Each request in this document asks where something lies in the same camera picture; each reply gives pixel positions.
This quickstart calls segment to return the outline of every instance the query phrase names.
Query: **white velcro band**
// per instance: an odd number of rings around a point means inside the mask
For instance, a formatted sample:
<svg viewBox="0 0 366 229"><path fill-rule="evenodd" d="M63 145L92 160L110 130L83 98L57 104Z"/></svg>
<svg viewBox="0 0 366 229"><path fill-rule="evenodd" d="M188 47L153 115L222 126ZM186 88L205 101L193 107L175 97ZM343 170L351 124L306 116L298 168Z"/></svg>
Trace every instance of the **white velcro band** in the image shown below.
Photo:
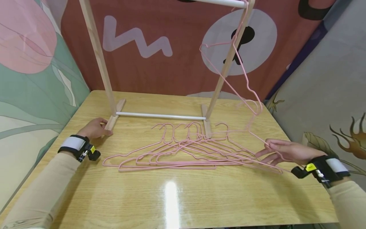
<svg viewBox="0 0 366 229"><path fill-rule="evenodd" d="M62 143L61 147L70 147L79 151L81 147L85 144L85 141L78 137L68 137L64 143Z"/></svg>
<svg viewBox="0 0 366 229"><path fill-rule="evenodd" d="M327 159L326 162L335 173L348 172L348 169L337 158Z"/></svg>

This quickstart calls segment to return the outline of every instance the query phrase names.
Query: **black wrist device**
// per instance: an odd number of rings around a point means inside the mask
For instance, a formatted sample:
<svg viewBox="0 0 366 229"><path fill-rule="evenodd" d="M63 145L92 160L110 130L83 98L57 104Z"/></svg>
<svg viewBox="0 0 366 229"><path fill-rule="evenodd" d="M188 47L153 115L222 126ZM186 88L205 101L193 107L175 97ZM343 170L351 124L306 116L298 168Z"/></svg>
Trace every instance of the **black wrist device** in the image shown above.
<svg viewBox="0 0 366 229"><path fill-rule="evenodd" d="M64 141L57 153L61 151L71 152L79 162L82 162L86 156L89 160L97 160L100 157L100 152L90 144L89 138L75 134Z"/></svg>
<svg viewBox="0 0 366 229"><path fill-rule="evenodd" d="M327 188L330 188L331 182L343 180L344 177L349 177L350 173L346 167L337 158L324 155L312 159L301 169L296 166L291 170L297 178L302 179L310 173L319 181L324 184Z"/></svg>

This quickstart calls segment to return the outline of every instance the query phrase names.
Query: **white rod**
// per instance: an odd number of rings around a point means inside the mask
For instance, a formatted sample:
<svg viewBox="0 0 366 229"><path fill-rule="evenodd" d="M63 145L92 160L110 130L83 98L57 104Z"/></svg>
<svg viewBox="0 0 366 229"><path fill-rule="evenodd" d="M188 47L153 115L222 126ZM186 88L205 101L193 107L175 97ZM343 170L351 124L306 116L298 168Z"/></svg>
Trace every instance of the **white rod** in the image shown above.
<svg viewBox="0 0 366 229"><path fill-rule="evenodd" d="M196 0L204 3L212 3L217 5L226 5L236 8L246 8L245 2L241 0Z"/></svg>
<svg viewBox="0 0 366 229"><path fill-rule="evenodd" d="M161 114L145 114L131 112L116 112L116 115L148 117L148 118L172 118L172 119L188 119L188 120L206 120L206 117L184 116L184 115L161 115Z"/></svg>

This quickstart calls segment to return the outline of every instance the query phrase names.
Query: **white bottom rail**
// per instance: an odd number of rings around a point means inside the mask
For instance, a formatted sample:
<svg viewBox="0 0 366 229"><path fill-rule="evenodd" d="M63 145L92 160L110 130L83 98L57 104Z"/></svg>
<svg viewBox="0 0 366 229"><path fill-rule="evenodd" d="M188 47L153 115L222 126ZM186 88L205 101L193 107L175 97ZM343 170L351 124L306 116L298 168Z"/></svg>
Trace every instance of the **white bottom rail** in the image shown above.
<svg viewBox="0 0 366 229"><path fill-rule="evenodd" d="M116 112L116 115L121 115L121 116L134 116L134 117L148 117L148 118L171 118L171 119L187 119L187 120L206 120L206 117L197 117L197 116L145 114L145 113L133 113L133 112Z"/></svg>

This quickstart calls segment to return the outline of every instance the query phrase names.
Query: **table surface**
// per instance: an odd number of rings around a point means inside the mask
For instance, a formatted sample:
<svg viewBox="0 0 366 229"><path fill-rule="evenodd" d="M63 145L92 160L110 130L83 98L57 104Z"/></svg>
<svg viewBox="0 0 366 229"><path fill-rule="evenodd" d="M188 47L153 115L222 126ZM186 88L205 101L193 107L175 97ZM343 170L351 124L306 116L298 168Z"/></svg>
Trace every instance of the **table surface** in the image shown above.
<svg viewBox="0 0 366 229"><path fill-rule="evenodd" d="M116 101L127 99L125 112L200 116L200 104L210 102L209 98L127 92L114 92L114 96ZM65 138L93 118L109 118L107 101L104 91L90 93L0 215L0 224L25 188L55 156ZM227 123L232 129L245 127L251 113L245 106L238 107L239 103L238 100L217 101L210 119L213 131L220 130L214 127L219 122ZM113 136L94 140L92 143L102 153L101 160L86 160L81 164L52 228L214 228L337 221L326 190L312 176L300 180L291 173L276 174L244 166L121 173L117 168L101 165L108 156L157 142L161 132L151 127L160 122L182 123L120 117ZM266 108L255 119L251 130L263 139L288 140ZM263 148L263 143L249 133L230 137L254 152ZM290 170L295 164L280 166Z"/></svg>

